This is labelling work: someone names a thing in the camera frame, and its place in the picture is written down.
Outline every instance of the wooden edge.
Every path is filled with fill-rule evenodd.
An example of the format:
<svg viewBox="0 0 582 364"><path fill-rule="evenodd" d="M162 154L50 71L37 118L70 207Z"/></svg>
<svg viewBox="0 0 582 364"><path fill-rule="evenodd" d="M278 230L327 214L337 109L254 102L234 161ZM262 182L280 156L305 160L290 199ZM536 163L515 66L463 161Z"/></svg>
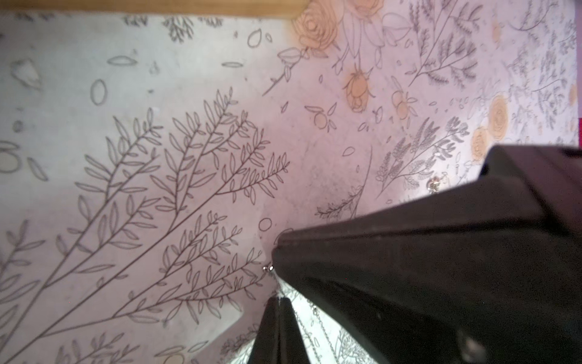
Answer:
<svg viewBox="0 0 582 364"><path fill-rule="evenodd" d="M309 0L0 0L2 10L61 10L296 18Z"/></svg>

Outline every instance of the small metal bead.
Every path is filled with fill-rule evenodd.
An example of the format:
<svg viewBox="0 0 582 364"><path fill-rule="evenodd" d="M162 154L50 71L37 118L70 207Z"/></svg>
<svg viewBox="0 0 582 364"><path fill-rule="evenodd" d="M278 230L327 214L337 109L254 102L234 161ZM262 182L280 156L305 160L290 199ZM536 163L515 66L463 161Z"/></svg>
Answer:
<svg viewBox="0 0 582 364"><path fill-rule="evenodd" d="M427 182L427 189L430 194L437 193L441 187L441 179L437 176L432 177Z"/></svg>

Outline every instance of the black object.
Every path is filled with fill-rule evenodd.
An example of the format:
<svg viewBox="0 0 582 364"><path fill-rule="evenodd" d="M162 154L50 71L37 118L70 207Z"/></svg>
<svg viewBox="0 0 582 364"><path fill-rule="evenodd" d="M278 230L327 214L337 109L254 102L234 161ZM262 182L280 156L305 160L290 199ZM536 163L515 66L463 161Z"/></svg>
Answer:
<svg viewBox="0 0 582 364"><path fill-rule="evenodd" d="M495 146L473 183L281 235L275 270L379 364L582 363L580 158Z"/></svg>
<svg viewBox="0 0 582 364"><path fill-rule="evenodd" d="M249 363L309 364L289 298L269 298Z"/></svg>

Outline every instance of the white paper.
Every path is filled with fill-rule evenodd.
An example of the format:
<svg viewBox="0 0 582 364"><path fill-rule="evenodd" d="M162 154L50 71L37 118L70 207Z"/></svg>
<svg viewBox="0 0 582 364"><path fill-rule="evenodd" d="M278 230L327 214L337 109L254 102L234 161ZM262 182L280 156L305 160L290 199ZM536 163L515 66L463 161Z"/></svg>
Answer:
<svg viewBox="0 0 582 364"><path fill-rule="evenodd" d="M469 182L494 143L577 145L573 20L571 0L3 14L0 362L245 362L282 231ZM371 362L283 292L313 363Z"/></svg>

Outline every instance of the orange rose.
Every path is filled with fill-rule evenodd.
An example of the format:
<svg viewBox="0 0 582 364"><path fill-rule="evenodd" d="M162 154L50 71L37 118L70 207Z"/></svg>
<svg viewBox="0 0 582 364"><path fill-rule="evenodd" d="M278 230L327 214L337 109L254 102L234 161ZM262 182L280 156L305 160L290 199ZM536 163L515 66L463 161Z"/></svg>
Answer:
<svg viewBox="0 0 582 364"><path fill-rule="evenodd" d="M578 100L578 87L576 87L576 84L572 84L570 87L569 99L570 106L574 106L576 100Z"/></svg>
<svg viewBox="0 0 582 364"><path fill-rule="evenodd" d="M487 155L487 148L489 146L489 135L487 129L480 127L473 133L471 138L471 154L475 162L483 162Z"/></svg>
<svg viewBox="0 0 582 364"><path fill-rule="evenodd" d="M312 0L293 21L293 27L301 44L320 51L329 47L338 35L337 18L329 0Z"/></svg>
<svg viewBox="0 0 582 364"><path fill-rule="evenodd" d="M347 104L353 112L363 112L368 105L368 79L364 72L357 70L352 73L352 78L347 83L346 87Z"/></svg>
<svg viewBox="0 0 582 364"><path fill-rule="evenodd" d="M500 141L508 131L508 105L505 97L499 95L491 101L489 106L489 132L493 139Z"/></svg>
<svg viewBox="0 0 582 364"><path fill-rule="evenodd" d="M382 9L384 0L347 0L346 6L360 19L368 19Z"/></svg>

